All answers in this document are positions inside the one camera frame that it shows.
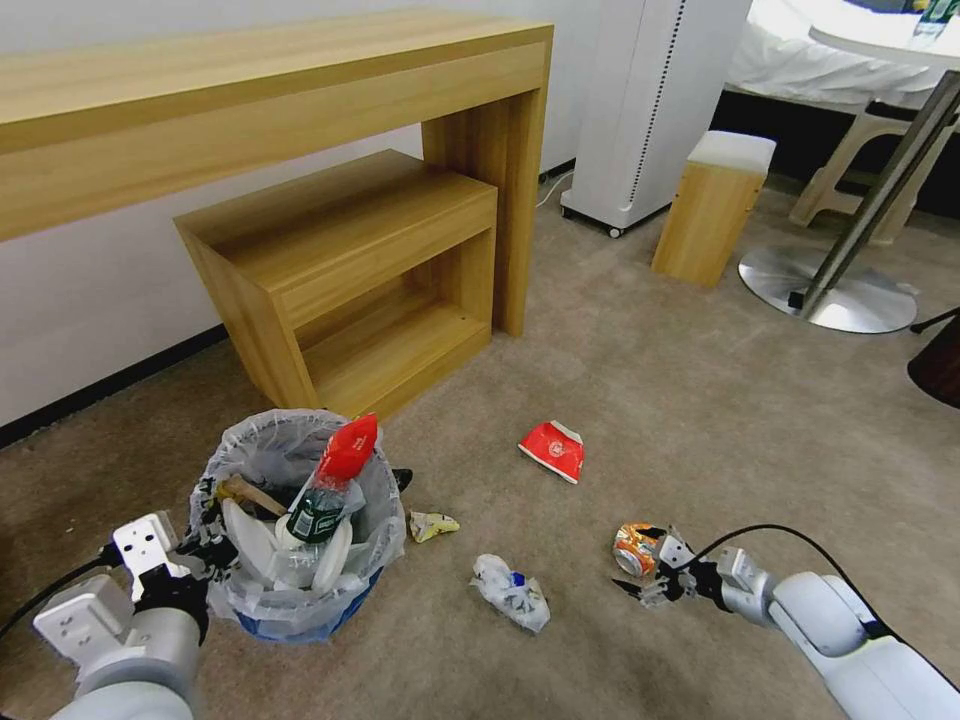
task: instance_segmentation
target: wooden console table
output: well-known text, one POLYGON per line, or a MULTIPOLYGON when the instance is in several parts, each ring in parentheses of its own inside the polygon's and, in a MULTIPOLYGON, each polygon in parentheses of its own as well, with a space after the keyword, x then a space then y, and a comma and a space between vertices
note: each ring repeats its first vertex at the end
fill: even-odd
POLYGON ((553 26, 430 9, 0 56, 0 240, 422 123, 499 190, 494 323, 523 332, 553 26))

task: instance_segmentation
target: white tabletop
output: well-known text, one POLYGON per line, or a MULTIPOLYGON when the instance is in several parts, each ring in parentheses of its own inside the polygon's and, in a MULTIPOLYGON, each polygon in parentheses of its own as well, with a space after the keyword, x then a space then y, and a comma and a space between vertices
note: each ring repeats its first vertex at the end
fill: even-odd
POLYGON ((960 17, 950 21, 933 43, 917 45, 913 29, 919 15, 882 15, 877 22, 855 26, 850 23, 819 22, 810 28, 810 37, 838 50, 867 55, 902 65, 925 65, 960 70, 960 17))

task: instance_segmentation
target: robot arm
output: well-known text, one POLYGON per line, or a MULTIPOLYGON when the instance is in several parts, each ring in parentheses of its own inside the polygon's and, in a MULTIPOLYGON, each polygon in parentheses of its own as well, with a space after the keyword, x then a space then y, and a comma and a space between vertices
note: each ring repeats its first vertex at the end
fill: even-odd
POLYGON ((702 596, 749 622, 777 628, 813 665, 852 720, 960 717, 960 693, 873 614, 846 581, 802 572, 778 581, 741 548, 697 558, 672 528, 657 542, 646 587, 615 580, 645 607, 702 596))
POLYGON ((173 551, 166 513, 113 534, 132 597, 105 574, 50 599, 37 631, 78 667, 76 699, 54 720, 193 720, 193 683, 206 636, 204 561, 173 551))

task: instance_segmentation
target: carpet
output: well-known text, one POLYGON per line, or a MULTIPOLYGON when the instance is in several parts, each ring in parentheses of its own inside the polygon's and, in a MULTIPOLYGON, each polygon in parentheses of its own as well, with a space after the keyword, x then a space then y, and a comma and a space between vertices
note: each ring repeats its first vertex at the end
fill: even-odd
MULTIPOLYGON (((826 247, 795 197, 768 187, 737 248, 826 247)), ((695 548, 779 522, 825 545, 884 618, 960 678, 960 413, 905 365, 932 334, 846 335, 755 299, 731 262, 702 290, 652 273, 665 215, 611 240, 537 213, 526 334, 496 334, 463 369, 384 424, 414 469, 407 509, 462 530, 383 573, 327 646, 258 642, 213 620, 198 690, 208 718, 839 718, 776 632, 707 601, 648 611, 610 577, 616 528, 675 524, 695 548), (517 441, 557 419, 586 449, 580 485, 517 441), (539 579, 552 620, 531 636, 468 586, 480 553, 539 579)), ((960 302, 960 224, 914 217, 863 258, 921 291, 921 315, 960 302)), ((268 407, 221 343, 0 452, 0 616, 90 557, 116 526, 168 508, 177 527, 220 432, 268 407)), ((783 577, 826 564, 800 541, 742 539, 783 577)), ((24 623, 0 646, 0 708, 46 718, 74 671, 24 623)))

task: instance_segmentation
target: metal table leg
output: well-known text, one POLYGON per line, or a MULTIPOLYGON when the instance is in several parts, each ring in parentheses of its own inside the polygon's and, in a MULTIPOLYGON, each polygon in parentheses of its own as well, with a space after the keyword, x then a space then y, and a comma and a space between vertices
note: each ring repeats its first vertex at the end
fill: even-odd
POLYGON ((885 275, 851 263, 958 105, 960 72, 948 70, 830 252, 802 247, 754 250, 740 261, 744 284, 778 310, 834 330, 883 333, 913 322, 917 304, 912 295, 885 275))

